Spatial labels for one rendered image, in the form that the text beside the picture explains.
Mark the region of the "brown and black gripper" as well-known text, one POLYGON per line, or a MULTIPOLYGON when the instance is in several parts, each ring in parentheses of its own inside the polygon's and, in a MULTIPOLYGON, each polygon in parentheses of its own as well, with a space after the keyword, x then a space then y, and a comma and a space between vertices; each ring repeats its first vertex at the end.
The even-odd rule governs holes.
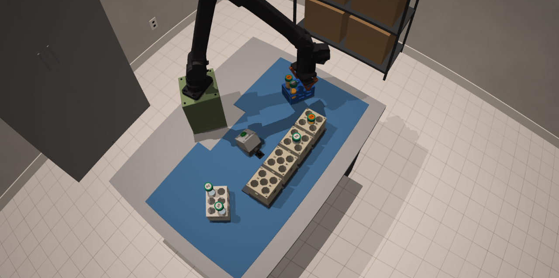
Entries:
POLYGON ((302 85, 305 87, 306 91, 309 91, 310 88, 318 81, 318 79, 316 78, 316 72, 312 72, 308 74, 309 65, 301 65, 297 61, 297 63, 293 62, 289 67, 289 69, 291 70, 292 74, 296 77, 296 79, 299 79, 302 82, 302 85), (308 85, 310 85, 309 88, 308 85))

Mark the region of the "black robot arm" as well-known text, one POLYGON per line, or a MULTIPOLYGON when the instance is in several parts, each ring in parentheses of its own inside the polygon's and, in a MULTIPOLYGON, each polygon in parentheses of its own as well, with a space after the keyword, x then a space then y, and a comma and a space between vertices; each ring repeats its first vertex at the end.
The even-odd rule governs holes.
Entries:
MULTIPOLYGON (((266 0, 229 1, 238 7, 245 7, 287 38, 297 49, 297 61, 301 65, 309 65, 311 62, 308 74, 315 72, 316 64, 324 65, 327 60, 330 60, 330 49, 327 43, 313 43, 306 29, 293 23, 266 0)), ((187 85, 182 89, 183 94, 193 100, 198 100, 213 82, 212 77, 207 75, 206 53, 216 2, 217 0, 198 0, 193 43, 187 57, 185 76, 187 85)))

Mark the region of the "beige block with holes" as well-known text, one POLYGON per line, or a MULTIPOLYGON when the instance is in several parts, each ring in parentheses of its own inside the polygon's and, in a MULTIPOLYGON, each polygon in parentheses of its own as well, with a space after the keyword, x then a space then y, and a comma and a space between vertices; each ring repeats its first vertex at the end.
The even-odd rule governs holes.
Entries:
POLYGON ((314 145, 315 141, 323 132, 326 121, 327 119, 324 116, 316 113, 313 110, 310 110, 309 108, 306 108, 305 111, 302 113, 302 115, 299 117, 299 119, 296 121, 295 127, 307 133, 308 135, 312 136, 313 137, 312 145, 314 145), (310 113, 313 113, 316 116, 315 122, 313 124, 307 122, 307 115, 310 113))
POLYGON ((302 159, 305 158, 305 155, 310 150, 313 143, 313 137, 308 135, 307 133, 299 130, 297 127, 292 126, 288 133, 283 137, 280 141, 279 146, 289 153, 298 157, 298 163, 300 164, 302 159), (292 141, 292 135, 294 133, 301 134, 301 140, 299 143, 294 143, 292 141))
POLYGON ((260 166, 246 187, 249 194, 269 205, 281 190, 282 179, 260 166))
POLYGON ((297 168, 297 162, 298 158, 295 155, 277 145, 265 160, 263 166, 269 172, 280 177, 282 179, 282 184, 285 184, 297 168))

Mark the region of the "blue bench mat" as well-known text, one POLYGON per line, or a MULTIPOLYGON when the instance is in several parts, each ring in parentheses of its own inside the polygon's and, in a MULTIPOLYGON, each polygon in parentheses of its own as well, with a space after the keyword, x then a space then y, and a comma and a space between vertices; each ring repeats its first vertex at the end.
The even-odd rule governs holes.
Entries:
POLYGON ((323 174, 369 104, 316 76, 315 94, 290 104, 282 93, 292 62, 280 57, 234 103, 245 114, 208 150, 197 143, 145 201, 174 230, 234 278, 241 278, 323 174), (309 108, 327 129, 270 208, 243 187, 309 108), (235 137, 257 133, 264 156, 247 155, 235 137), (204 184, 227 186, 230 220, 208 220, 204 184))

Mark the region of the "beige tube rack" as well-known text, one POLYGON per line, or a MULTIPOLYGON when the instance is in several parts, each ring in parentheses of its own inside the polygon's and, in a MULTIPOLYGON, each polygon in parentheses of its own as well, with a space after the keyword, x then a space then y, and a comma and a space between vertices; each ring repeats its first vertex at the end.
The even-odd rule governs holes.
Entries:
POLYGON ((229 189, 227 186, 213 186, 214 195, 209 195, 206 191, 206 217, 208 220, 230 220, 230 201, 229 189), (225 208, 225 213, 220 214, 215 209, 215 202, 221 201, 225 208))

